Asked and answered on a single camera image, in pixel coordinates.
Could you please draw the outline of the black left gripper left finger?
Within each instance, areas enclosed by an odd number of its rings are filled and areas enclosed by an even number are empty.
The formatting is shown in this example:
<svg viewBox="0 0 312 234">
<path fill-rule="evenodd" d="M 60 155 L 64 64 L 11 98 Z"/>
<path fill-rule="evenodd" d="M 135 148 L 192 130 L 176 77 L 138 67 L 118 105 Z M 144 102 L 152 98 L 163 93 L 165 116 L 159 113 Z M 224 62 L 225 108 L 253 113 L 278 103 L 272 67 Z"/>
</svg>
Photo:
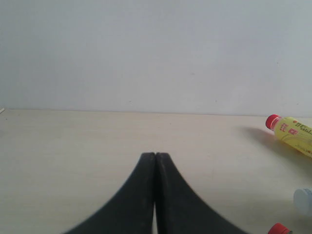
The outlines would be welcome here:
<svg viewBox="0 0 312 234">
<path fill-rule="evenodd" d="M 143 153 L 117 193 L 68 234 L 151 234 L 154 215 L 155 153 Z"/>
</svg>

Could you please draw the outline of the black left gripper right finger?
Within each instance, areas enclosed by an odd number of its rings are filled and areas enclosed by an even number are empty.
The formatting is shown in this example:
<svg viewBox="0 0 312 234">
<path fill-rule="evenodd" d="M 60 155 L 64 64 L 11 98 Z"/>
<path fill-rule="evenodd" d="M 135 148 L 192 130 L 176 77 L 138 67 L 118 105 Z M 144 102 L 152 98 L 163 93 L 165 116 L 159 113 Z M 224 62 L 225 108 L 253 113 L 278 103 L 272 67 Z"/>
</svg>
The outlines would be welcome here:
<svg viewBox="0 0 312 234">
<path fill-rule="evenodd" d="M 168 153 L 156 153 L 156 223 L 159 234 L 244 234 L 188 185 Z"/>
</svg>

